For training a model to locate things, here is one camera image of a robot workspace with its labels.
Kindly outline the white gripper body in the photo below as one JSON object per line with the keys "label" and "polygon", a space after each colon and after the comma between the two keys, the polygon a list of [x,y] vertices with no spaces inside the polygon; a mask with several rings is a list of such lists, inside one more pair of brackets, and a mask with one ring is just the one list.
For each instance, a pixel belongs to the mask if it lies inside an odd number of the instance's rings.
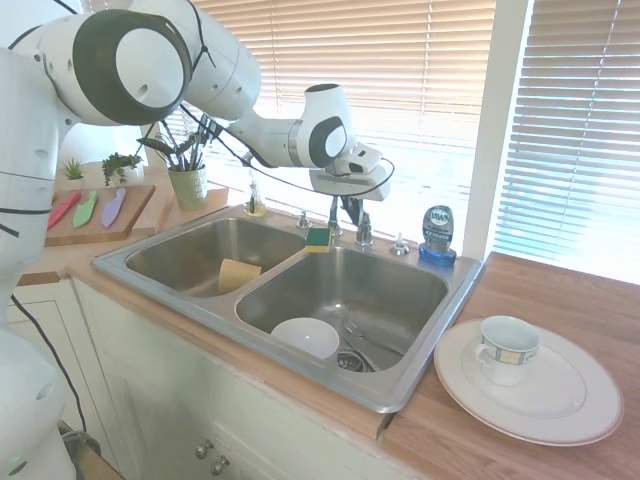
{"label": "white gripper body", "polygon": [[310,170],[309,176],[315,192],[331,196],[352,196],[382,202],[390,193],[390,175],[383,165],[376,166],[366,174],[335,176],[325,170]]}

